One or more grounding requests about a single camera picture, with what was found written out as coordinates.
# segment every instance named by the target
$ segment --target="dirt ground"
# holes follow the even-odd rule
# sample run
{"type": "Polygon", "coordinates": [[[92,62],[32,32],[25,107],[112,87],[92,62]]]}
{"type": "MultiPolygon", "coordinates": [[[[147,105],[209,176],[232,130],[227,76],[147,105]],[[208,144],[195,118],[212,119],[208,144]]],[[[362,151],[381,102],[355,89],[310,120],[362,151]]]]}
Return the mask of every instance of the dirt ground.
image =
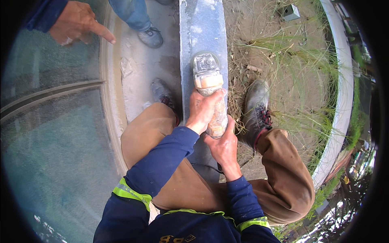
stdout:
{"type": "MultiPolygon", "coordinates": [[[[227,46],[229,56],[229,114],[237,122],[236,132],[244,132],[240,118],[244,115],[244,97],[247,88],[256,79],[266,79],[270,85],[269,110],[281,114],[294,114],[299,110],[312,111],[320,109],[326,103],[325,77],[304,70],[298,70],[300,82],[296,83],[287,68],[279,68],[276,73],[274,57],[269,51],[254,47],[242,46],[250,44],[256,38],[270,37],[275,34],[298,35],[301,39],[292,45],[310,45],[315,48],[326,48],[324,32],[319,21],[312,20],[316,15],[313,2],[294,0],[300,18],[284,22],[277,9],[275,0],[226,0],[224,15],[226,21],[227,46]],[[247,69],[248,65],[258,71],[247,69]]],[[[288,138],[295,145],[305,163],[308,163],[317,136],[306,130],[292,128],[283,120],[283,115],[273,117],[273,126],[288,131],[288,138]]],[[[238,163],[242,173],[248,180],[266,179],[265,168],[261,163],[261,155],[243,144],[238,144],[238,163]]]]}

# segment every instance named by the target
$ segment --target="curved window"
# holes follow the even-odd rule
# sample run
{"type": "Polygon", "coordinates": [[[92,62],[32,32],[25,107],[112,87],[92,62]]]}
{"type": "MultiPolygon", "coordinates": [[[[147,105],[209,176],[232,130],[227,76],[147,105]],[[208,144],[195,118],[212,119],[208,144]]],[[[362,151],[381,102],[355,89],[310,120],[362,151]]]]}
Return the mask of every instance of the curved window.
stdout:
{"type": "MultiPolygon", "coordinates": [[[[88,2],[103,23],[107,1],[88,2]]],[[[101,40],[60,46],[21,30],[1,86],[1,152],[12,192],[44,242],[92,242],[122,177],[110,136],[101,40]]]]}

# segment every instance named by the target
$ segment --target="gray work boot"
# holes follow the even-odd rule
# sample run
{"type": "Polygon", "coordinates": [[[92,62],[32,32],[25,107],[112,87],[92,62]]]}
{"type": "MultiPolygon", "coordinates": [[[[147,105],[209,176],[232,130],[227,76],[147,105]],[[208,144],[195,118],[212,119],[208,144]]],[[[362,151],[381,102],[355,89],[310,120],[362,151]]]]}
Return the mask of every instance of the gray work boot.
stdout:
{"type": "Polygon", "coordinates": [[[138,32],[140,40],[149,47],[158,48],[163,44],[161,32],[151,24],[145,32],[138,32]]]}
{"type": "Polygon", "coordinates": [[[151,91],[155,102],[164,103],[174,111],[174,114],[177,117],[176,126],[178,126],[180,119],[176,110],[177,106],[173,98],[173,93],[166,82],[159,78],[154,79],[151,82],[151,91]]]}
{"type": "Polygon", "coordinates": [[[173,2],[173,0],[156,0],[159,4],[169,5],[173,2]]]}
{"type": "Polygon", "coordinates": [[[267,110],[269,103],[269,85],[265,80],[257,79],[246,93],[245,115],[242,119],[245,134],[239,134],[239,141],[255,149],[262,132],[272,129],[272,119],[267,110]]]}

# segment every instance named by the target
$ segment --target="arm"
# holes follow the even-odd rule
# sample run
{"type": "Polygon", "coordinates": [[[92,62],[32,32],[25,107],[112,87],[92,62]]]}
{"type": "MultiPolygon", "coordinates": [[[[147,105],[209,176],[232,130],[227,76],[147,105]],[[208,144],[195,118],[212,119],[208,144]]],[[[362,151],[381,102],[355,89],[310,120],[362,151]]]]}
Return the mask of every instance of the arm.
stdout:
{"type": "Polygon", "coordinates": [[[108,200],[94,242],[130,242],[148,226],[149,203],[170,179],[181,161],[193,152],[199,134],[204,132],[214,113],[215,103],[226,91],[203,97],[193,91],[191,116],[185,127],[176,127],[140,161],[115,187],[108,200]]]}
{"type": "Polygon", "coordinates": [[[273,235],[252,185],[242,176],[237,163],[237,142],[234,134],[235,121],[228,116],[228,127],[222,138],[215,140],[206,135],[204,142],[226,176],[230,210],[237,229],[242,234],[242,242],[279,242],[273,235]]]}
{"type": "Polygon", "coordinates": [[[112,44],[115,36],[95,19],[87,3],[68,0],[41,0],[27,18],[28,30],[50,32],[61,45],[69,45],[75,40],[90,42],[90,31],[112,44]]]}

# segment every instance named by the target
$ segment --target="neon yellow stripe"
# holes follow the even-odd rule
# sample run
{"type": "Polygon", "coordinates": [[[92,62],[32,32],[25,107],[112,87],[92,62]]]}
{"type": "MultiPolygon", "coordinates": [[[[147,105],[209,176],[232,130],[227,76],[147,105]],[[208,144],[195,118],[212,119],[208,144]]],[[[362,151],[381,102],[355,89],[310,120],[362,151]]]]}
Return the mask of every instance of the neon yellow stripe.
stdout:
{"type": "Polygon", "coordinates": [[[167,211],[163,215],[170,214],[170,213],[176,213],[176,212],[199,213],[199,214],[206,214],[206,215],[221,215],[225,219],[232,219],[232,221],[234,222],[234,219],[231,218],[231,217],[225,216],[223,211],[217,211],[217,212],[212,212],[212,213],[200,213],[200,212],[197,212],[197,211],[195,211],[193,209],[182,208],[182,209],[167,211]]]}
{"type": "Polygon", "coordinates": [[[149,203],[152,199],[151,196],[148,194],[137,193],[127,185],[126,180],[124,178],[120,179],[119,184],[115,187],[113,193],[122,198],[132,198],[143,202],[146,206],[147,211],[150,212],[149,203]]]}
{"type": "Polygon", "coordinates": [[[237,226],[237,229],[242,232],[242,230],[244,230],[245,228],[253,225],[253,224],[256,224],[256,225],[261,225],[261,226],[265,226],[265,227],[268,227],[270,229],[270,225],[269,225],[269,222],[267,221],[267,217],[260,217],[260,218],[255,218],[255,219],[251,219],[249,221],[246,221],[246,222],[243,222],[243,223],[240,223],[238,224],[237,226]]]}

